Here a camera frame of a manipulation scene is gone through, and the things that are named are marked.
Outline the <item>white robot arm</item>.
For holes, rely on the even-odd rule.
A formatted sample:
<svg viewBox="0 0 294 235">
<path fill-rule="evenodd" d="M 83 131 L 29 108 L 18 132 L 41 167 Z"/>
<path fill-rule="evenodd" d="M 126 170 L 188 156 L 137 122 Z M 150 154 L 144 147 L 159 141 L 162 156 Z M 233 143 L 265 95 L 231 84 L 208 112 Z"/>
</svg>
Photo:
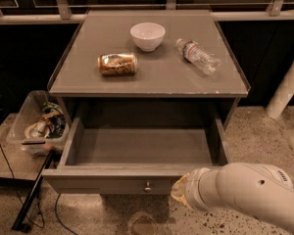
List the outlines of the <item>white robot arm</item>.
<svg viewBox="0 0 294 235">
<path fill-rule="evenodd" d="M 171 195 L 197 212 L 231 209 L 294 235 L 294 61 L 269 105 L 234 112 L 227 132 L 234 162 L 196 168 Z"/>
</svg>

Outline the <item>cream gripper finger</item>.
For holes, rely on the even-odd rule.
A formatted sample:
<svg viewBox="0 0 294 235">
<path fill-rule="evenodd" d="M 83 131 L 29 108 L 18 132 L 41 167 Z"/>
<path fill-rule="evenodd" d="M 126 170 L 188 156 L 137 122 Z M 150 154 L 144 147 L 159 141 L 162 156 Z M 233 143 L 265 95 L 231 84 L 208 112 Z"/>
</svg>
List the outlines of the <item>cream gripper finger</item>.
<svg viewBox="0 0 294 235">
<path fill-rule="evenodd" d="M 186 201 L 184 191 L 185 191 L 188 176 L 189 176 L 189 173 L 185 173 L 171 187 L 171 197 L 174 198 L 176 201 L 184 204 L 186 207 L 188 207 L 188 203 Z"/>
</svg>

